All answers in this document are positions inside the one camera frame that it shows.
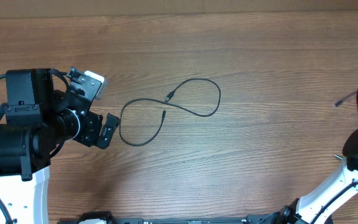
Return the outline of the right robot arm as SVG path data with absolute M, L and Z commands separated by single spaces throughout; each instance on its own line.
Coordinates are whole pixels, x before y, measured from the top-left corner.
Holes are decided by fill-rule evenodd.
M 358 129 L 345 142 L 338 168 L 309 194 L 285 206 L 275 223 L 332 223 L 332 214 L 358 194 Z

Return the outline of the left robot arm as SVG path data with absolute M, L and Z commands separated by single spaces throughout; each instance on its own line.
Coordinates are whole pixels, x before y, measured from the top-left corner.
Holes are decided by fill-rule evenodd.
M 106 79 L 72 68 L 9 70 L 0 105 L 0 223 L 48 223 L 52 157 L 65 142 L 106 149 L 116 116 L 91 112 Z

